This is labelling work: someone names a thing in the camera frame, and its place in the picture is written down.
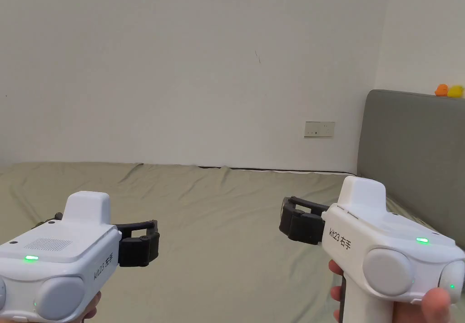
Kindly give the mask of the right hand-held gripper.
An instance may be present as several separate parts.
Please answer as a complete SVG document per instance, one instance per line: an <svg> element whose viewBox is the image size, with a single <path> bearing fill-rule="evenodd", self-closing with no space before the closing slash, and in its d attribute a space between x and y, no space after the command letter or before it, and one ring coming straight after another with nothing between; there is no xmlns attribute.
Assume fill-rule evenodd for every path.
<svg viewBox="0 0 465 323"><path fill-rule="evenodd" d="M433 288L460 300L464 251L455 241L386 208L385 186L345 178L330 207L285 197L279 230L318 245L343 270L341 323L389 323L395 302L419 304Z"/></svg>

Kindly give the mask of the person's left hand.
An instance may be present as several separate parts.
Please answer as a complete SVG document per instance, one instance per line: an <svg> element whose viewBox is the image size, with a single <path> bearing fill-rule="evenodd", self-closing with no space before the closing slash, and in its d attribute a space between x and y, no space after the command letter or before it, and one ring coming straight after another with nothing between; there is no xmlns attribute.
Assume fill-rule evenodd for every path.
<svg viewBox="0 0 465 323"><path fill-rule="evenodd" d="M97 314L97 305L99 304L101 297L102 293L100 291L97 292L78 319L78 323L84 323L85 320L92 319Z"/></svg>

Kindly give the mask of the person's right hand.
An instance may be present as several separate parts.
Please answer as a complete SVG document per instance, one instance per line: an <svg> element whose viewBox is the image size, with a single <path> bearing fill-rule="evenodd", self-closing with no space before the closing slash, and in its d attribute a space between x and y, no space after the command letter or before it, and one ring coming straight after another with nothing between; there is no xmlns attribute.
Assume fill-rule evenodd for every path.
<svg viewBox="0 0 465 323"><path fill-rule="evenodd" d="M396 303L393 308L393 323L452 323L451 300L442 288L433 288L424 297L421 305Z"/></svg>

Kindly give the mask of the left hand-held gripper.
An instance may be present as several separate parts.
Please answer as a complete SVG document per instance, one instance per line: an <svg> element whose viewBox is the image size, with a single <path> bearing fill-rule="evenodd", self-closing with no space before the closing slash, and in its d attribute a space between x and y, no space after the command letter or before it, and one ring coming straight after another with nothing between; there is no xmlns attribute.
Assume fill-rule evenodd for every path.
<svg viewBox="0 0 465 323"><path fill-rule="evenodd" d="M106 193L80 191L64 212L0 247L0 316L19 323L68 323L120 267L158 257L158 221L110 222Z"/></svg>

